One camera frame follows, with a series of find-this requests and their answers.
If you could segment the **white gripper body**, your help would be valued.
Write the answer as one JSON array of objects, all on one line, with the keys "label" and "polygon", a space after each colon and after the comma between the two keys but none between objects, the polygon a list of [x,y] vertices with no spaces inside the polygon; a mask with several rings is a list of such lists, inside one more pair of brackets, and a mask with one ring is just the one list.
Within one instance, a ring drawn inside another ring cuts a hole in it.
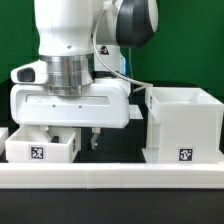
[{"label": "white gripper body", "polygon": [[57,96],[44,85],[17,84],[11,90],[13,120],[18,124],[124,128],[130,119],[130,85],[118,79],[97,79],[80,95]]}]

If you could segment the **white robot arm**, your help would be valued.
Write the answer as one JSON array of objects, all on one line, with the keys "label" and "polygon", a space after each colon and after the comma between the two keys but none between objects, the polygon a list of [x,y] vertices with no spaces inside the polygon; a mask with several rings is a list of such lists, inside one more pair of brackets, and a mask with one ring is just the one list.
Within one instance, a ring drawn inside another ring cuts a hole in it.
[{"label": "white robot arm", "polygon": [[34,0],[36,62],[11,72],[11,114],[20,125],[123,128],[132,79],[96,78],[99,45],[141,47],[158,27],[156,0]]}]

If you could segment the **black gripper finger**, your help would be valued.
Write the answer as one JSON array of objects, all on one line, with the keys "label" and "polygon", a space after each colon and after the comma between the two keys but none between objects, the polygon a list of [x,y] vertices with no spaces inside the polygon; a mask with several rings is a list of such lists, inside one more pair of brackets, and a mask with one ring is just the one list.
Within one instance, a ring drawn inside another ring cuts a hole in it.
[{"label": "black gripper finger", "polygon": [[47,138],[47,141],[49,143],[58,143],[59,142],[59,136],[55,135],[49,126],[42,126],[41,131],[43,132],[44,136]]},{"label": "black gripper finger", "polygon": [[91,149],[96,150],[98,147],[97,139],[100,136],[101,128],[92,128],[92,138],[90,140]]}]

